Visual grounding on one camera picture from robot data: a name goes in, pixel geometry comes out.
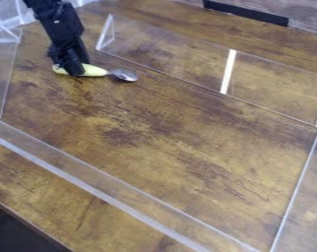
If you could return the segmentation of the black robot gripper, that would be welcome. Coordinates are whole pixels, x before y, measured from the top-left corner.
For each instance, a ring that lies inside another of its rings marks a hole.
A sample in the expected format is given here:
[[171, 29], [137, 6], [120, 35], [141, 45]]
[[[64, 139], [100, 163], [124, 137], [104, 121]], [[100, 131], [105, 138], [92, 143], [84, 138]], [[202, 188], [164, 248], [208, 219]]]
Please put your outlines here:
[[89, 55], [81, 35], [84, 27], [73, 5], [65, 0], [22, 0], [34, 12], [34, 17], [50, 40], [46, 56], [70, 76], [84, 73], [82, 64]]

